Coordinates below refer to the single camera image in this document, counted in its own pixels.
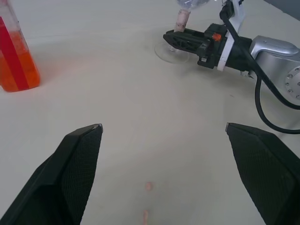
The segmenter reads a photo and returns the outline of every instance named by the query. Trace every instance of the plastic bottle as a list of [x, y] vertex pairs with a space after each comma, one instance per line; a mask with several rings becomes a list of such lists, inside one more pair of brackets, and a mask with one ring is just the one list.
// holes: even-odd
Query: plastic bottle
[[38, 69], [9, 0], [0, 0], [0, 84], [8, 92], [40, 84]]
[[210, 0], [176, 0], [176, 1], [181, 6], [182, 9], [190, 11], [192, 9], [195, 9], [197, 7], [206, 4]]

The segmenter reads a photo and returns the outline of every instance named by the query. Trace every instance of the orange part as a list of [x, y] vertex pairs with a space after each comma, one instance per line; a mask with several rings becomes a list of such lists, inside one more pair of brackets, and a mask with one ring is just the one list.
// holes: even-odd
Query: orange part
[[[23, 44], [21, 33], [14, 31], [10, 32], [9, 35], [14, 43], [29, 88], [37, 87], [40, 84], [39, 72], [30, 51]], [[5, 91], [19, 91], [3, 54], [0, 54], [0, 84]]]
[[214, 39], [215, 41], [220, 41], [222, 39], [222, 36], [218, 33], [214, 33], [212, 39]]

